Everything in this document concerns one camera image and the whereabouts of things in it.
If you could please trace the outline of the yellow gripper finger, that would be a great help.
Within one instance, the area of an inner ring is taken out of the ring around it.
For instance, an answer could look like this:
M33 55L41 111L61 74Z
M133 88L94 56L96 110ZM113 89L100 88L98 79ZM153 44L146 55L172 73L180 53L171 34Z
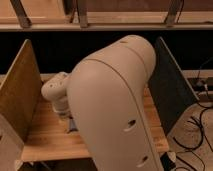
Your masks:
M70 132L77 131L77 126L73 119L69 119L69 131Z

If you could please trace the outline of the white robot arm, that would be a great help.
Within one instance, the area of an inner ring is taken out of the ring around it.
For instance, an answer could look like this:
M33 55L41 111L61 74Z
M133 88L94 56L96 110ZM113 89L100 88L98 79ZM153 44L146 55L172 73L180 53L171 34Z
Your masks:
M42 86L53 111L74 119L98 171L163 171L143 105L155 65L153 46L128 35Z

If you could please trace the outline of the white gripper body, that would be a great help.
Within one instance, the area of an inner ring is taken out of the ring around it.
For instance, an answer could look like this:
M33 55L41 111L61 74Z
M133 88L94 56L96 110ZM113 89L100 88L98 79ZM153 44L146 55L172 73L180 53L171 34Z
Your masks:
M65 119L70 117L70 109L68 102L55 101L52 103L53 111L59 115L60 118Z

